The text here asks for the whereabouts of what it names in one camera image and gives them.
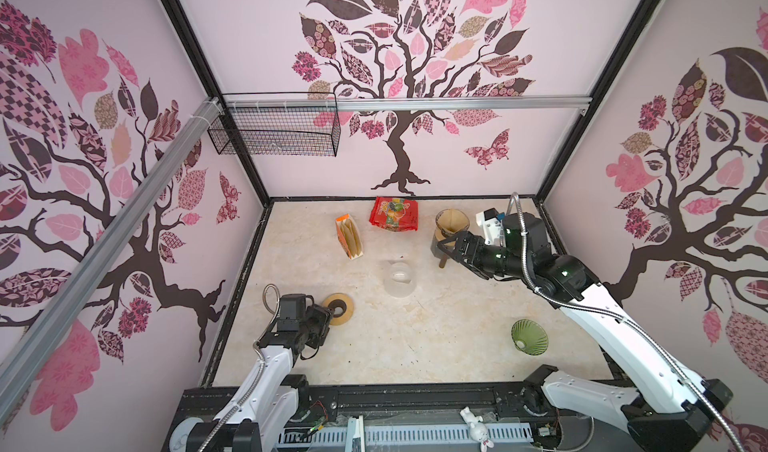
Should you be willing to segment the green glass dripper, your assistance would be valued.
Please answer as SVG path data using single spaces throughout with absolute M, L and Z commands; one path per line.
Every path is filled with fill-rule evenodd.
M 530 319 L 516 321 L 510 331 L 516 349 L 530 356 L 543 355 L 549 347 L 547 332 Z

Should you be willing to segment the white toy figure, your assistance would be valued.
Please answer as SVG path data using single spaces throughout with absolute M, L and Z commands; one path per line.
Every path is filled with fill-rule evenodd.
M 475 415 L 469 407 L 461 409 L 460 416 L 468 427 L 469 437 L 479 443 L 481 452 L 487 452 L 495 446 L 481 416 Z

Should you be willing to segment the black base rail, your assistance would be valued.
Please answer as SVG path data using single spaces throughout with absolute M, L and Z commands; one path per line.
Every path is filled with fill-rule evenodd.
M 375 418 L 408 412 L 457 412 L 469 407 L 492 419 L 523 422 L 553 419 L 549 409 L 535 416 L 524 409 L 521 382 L 308 385 L 300 387 L 298 411 L 289 423 L 302 427 L 326 417 L 363 414 Z

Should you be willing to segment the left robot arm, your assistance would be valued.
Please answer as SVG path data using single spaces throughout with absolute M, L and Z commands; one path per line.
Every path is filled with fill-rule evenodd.
M 192 425 L 184 451 L 270 451 L 300 408 L 298 385 L 286 385 L 306 348 L 318 351 L 332 312 L 306 294 L 278 298 L 272 318 L 254 343 L 256 362 L 227 404 L 209 421 Z

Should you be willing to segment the aluminium bar wall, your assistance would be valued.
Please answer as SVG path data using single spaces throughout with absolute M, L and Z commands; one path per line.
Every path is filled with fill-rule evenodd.
M 519 97 L 447 97 L 447 98 L 371 98 L 308 99 L 304 93 L 292 98 L 287 94 L 273 95 L 228 95 L 225 103 L 232 109 L 246 107 L 266 110 L 314 108 L 344 112 L 365 111 L 415 111 L 415 110 L 529 110 L 529 109 L 577 109 L 589 108 L 592 98 L 576 95 L 519 96 Z
M 126 205 L 105 228 L 85 258 L 72 271 L 60 292 L 46 305 L 1 364 L 1 418 L 5 420 L 20 402 L 86 302 L 97 290 L 142 220 L 171 182 L 195 143 L 222 112 L 222 100 L 205 99 L 190 116 L 181 136 L 166 149 Z

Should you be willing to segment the red snack bag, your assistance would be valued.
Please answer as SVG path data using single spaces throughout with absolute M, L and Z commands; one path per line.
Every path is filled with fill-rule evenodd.
M 415 200 L 377 197 L 369 223 L 391 232 L 418 230 L 418 202 Z

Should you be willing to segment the aluminium bar back wall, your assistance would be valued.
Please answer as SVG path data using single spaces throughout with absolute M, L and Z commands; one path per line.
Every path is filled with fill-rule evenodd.
M 415 110 L 529 110 L 529 109 L 577 109 L 589 108 L 592 98 L 576 95 L 519 96 L 519 97 L 447 97 L 447 98 L 371 98 L 308 99 L 304 93 L 292 98 L 287 94 L 273 95 L 228 95 L 225 103 L 232 109 L 246 107 L 266 110 L 314 108 L 344 112 L 365 111 L 415 111 Z

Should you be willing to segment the coffee filter paper box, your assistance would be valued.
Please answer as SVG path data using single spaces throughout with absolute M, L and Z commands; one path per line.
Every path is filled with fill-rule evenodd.
M 354 260 L 363 255 L 362 241 L 354 219 L 345 214 L 335 219 L 335 226 L 339 243 L 346 256 Z

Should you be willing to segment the aluminium bar left wall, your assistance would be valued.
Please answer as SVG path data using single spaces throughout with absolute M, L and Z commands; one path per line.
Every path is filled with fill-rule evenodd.
M 222 112 L 222 100 L 205 99 L 190 116 L 181 136 L 166 149 L 126 205 L 105 228 L 85 258 L 72 271 L 60 292 L 46 305 L 1 364 L 1 418 L 5 420 L 20 402 L 86 302 L 97 290 L 142 220 L 171 182 L 195 143 Z

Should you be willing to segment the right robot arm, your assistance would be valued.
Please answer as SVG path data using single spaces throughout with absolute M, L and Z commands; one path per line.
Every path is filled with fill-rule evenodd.
M 713 425 L 736 449 L 742 447 L 723 415 L 731 390 L 684 366 L 618 305 L 588 267 L 555 253 L 542 220 L 515 213 L 482 229 L 481 236 L 462 230 L 436 246 L 481 279 L 523 281 L 586 331 L 631 382 L 610 386 L 541 365 L 523 382 L 530 414 L 571 410 L 627 433 L 644 451 L 691 451 Z

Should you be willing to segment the frosted white glass pitcher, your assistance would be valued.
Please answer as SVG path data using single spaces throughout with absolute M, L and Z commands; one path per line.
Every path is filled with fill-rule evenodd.
M 383 284 L 385 292 L 390 296 L 406 298 L 414 293 L 417 281 L 412 267 L 407 262 L 396 261 L 387 266 Z

